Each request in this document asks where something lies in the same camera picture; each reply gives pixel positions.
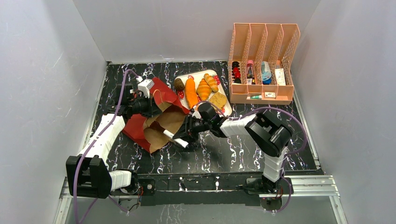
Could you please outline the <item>tan round fake bread slice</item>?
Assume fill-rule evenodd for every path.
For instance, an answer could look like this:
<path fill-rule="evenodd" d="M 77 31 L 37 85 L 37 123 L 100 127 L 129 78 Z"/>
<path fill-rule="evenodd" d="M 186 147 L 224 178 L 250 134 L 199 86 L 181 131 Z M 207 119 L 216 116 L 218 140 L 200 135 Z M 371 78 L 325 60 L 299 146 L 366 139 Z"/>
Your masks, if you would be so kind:
<path fill-rule="evenodd" d="M 220 92 L 216 92 L 209 98 L 209 101 L 217 106 L 219 109 L 223 109 L 227 103 L 227 97 Z"/>

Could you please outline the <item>fake bread loaf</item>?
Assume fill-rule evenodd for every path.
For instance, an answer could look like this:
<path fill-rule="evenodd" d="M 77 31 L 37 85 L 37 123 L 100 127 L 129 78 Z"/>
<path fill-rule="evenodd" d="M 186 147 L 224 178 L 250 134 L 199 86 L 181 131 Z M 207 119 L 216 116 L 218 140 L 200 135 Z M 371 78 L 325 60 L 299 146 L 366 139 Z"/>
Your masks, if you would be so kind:
<path fill-rule="evenodd" d="M 198 103 L 196 86 L 193 78 L 188 78 L 185 83 L 185 97 L 189 108 L 193 108 Z"/>
<path fill-rule="evenodd" d="M 203 101 L 207 100 L 209 98 L 210 94 L 212 93 L 211 87 L 205 81 L 204 78 L 200 81 L 200 83 L 196 89 L 196 93 L 198 94 L 200 99 Z"/>

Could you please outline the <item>red brown paper bag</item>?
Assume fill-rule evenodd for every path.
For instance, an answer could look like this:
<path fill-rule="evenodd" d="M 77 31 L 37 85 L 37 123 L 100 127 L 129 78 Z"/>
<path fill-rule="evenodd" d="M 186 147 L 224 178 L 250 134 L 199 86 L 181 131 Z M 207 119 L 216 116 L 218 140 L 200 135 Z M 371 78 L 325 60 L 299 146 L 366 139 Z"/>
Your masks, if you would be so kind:
<path fill-rule="evenodd" d="M 163 132 L 176 134 L 190 110 L 184 107 L 176 93 L 163 81 L 153 78 L 150 94 L 159 105 L 161 114 L 146 118 L 140 114 L 132 115 L 122 132 L 145 149 L 153 153 L 171 141 Z"/>

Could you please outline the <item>metal tongs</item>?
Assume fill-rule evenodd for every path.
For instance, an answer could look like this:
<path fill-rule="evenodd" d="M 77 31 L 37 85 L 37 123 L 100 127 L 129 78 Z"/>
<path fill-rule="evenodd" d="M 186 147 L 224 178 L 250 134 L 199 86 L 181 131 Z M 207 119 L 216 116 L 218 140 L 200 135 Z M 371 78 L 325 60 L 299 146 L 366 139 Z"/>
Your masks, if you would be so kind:
<path fill-rule="evenodd" d="M 163 134 L 166 135 L 169 139 L 173 140 L 175 143 L 182 146 L 183 148 L 186 148 L 189 145 L 187 141 L 184 141 L 181 138 L 174 137 L 174 134 L 166 129 L 164 129 Z"/>

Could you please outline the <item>brown round fake bread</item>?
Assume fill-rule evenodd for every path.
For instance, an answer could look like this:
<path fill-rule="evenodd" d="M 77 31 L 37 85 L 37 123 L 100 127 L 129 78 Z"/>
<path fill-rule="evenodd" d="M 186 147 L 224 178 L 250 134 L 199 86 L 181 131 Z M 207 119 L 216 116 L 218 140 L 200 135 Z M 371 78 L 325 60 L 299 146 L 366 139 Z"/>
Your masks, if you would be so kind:
<path fill-rule="evenodd" d="M 180 78 L 174 80 L 174 88 L 176 91 L 183 91 L 185 89 L 185 85 Z"/>

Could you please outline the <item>small striped fake croissant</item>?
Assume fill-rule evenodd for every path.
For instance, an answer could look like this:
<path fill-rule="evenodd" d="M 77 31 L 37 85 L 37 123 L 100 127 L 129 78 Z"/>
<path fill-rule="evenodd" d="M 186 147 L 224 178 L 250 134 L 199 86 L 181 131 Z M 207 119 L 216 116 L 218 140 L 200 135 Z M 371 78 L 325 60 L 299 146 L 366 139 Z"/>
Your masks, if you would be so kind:
<path fill-rule="evenodd" d="M 209 85 L 209 87 L 213 92 L 216 93 L 219 91 L 217 81 L 214 79 L 214 77 L 210 76 L 208 73 L 205 73 L 204 80 L 206 81 L 206 83 Z"/>

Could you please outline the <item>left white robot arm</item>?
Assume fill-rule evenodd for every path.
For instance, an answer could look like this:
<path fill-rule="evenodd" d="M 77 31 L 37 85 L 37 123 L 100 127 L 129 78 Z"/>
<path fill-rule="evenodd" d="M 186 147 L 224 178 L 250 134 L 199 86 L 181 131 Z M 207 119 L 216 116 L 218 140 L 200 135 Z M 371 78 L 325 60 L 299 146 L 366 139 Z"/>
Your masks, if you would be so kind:
<path fill-rule="evenodd" d="M 151 79 L 138 83 L 135 91 L 131 84 L 118 85 L 118 103 L 107 107 L 88 144 L 78 155 L 69 156 L 66 161 L 72 196 L 104 199 L 116 190 L 132 195 L 138 192 L 140 185 L 134 171 L 122 169 L 110 172 L 106 161 L 129 118 L 135 114 L 150 118 L 161 113 L 150 91 L 153 86 Z"/>

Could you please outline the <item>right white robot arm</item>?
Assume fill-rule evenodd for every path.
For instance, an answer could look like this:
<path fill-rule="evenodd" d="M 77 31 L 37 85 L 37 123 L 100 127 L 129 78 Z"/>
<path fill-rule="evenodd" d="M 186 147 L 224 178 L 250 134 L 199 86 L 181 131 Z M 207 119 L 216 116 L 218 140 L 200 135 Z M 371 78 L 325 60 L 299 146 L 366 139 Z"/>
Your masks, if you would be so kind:
<path fill-rule="evenodd" d="M 292 131 L 276 120 L 267 110 L 255 111 L 240 118 L 220 115 L 214 106 L 205 102 L 185 117 L 175 134 L 169 134 L 180 146 L 186 148 L 196 141 L 201 132 L 227 138 L 234 135 L 250 136 L 264 153 L 264 170 L 261 178 L 247 178 L 238 187 L 248 194 L 276 193 L 282 186 L 283 160 Z"/>

